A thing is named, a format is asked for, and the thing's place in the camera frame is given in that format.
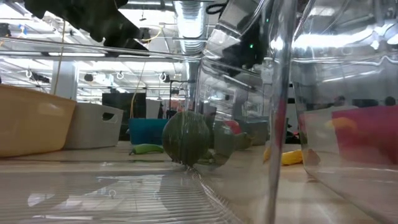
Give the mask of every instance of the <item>red object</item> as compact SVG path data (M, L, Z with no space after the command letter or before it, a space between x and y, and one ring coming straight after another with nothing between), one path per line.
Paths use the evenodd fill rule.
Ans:
M349 161L398 164L398 106L375 106L332 112L354 121L357 130L336 129L340 155Z
M239 123L236 121L224 121L224 124L231 128L232 133L234 134L241 134L242 129L239 126Z

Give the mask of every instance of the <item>blue bin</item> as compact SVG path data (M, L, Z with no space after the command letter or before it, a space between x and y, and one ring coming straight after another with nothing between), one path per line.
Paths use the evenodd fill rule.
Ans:
M162 144L162 133L168 119L129 119L131 144Z

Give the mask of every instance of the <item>tan plastic basket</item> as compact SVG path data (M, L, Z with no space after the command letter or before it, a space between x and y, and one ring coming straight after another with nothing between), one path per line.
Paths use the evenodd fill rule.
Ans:
M76 101L0 85L0 157L60 150Z

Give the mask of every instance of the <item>green melon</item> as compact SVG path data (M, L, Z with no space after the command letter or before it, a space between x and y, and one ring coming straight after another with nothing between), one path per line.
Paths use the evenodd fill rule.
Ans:
M163 129L163 148L174 162L193 166L210 145L210 132L202 114L184 111L174 115Z

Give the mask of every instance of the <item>white storage bin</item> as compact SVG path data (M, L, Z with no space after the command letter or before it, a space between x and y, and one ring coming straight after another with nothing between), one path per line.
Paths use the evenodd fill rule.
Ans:
M73 113L65 149L115 146L119 140L123 110L78 103Z

